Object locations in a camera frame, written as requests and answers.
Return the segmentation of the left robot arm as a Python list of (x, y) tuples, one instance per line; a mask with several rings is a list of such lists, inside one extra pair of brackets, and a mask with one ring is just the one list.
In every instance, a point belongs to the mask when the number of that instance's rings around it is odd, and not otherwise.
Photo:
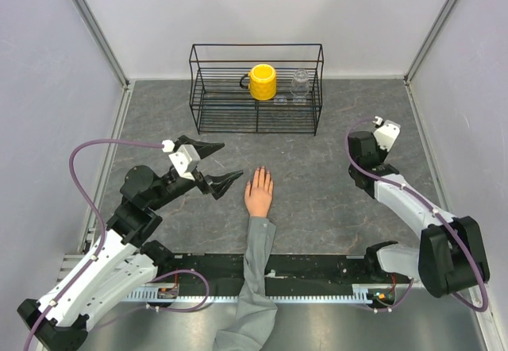
[(128, 294), (153, 281), (168, 281), (175, 270), (173, 254), (149, 239), (162, 222), (157, 210), (193, 188), (220, 199), (243, 174), (211, 176), (198, 170), (201, 160), (224, 148), (222, 143), (181, 136), (156, 145), (129, 144), (161, 150), (170, 161), (168, 171), (157, 175), (145, 165), (131, 168), (113, 216), (97, 217), (100, 236), (88, 253), (51, 291), (20, 304), (17, 312), (29, 329), (25, 349), (37, 339), (47, 350), (77, 350)]

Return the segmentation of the person's left hand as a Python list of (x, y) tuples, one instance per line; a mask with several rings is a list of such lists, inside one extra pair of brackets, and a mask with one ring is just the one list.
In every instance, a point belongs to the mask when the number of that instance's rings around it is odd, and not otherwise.
[(244, 203), (251, 218), (267, 218), (273, 199), (274, 180), (264, 167), (257, 168), (244, 192)]

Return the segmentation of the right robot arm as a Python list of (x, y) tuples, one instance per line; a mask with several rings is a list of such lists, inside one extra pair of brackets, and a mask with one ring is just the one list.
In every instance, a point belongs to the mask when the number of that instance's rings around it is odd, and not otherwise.
[(345, 140), (355, 185), (392, 210), (417, 235), (417, 248), (386, 241), (368, 248), (364, 275), (382, 282), (391, 273), (421, 282), (436, 298), (458, 295), (478, 287), (487, 295), (490, 279), (487, 256), (478, 222), (459, 218), (422, 196), (385, 159), (396, 135), (356, 131)]

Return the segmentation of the grey sleeved forearm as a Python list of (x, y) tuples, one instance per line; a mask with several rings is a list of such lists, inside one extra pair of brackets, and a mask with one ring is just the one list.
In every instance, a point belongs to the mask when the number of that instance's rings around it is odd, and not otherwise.
[[(265, 268), (274, 238), (275, 225), (268, 219), (249, 219), (247, 249), (244, 253), (244, 284), (240, 293), (266, 295)], [(273, 331), (276, 314), (277, 306), (269, 300), (239, 299), (233, 322), (216, 333), (213, 349), (262, 349)]]

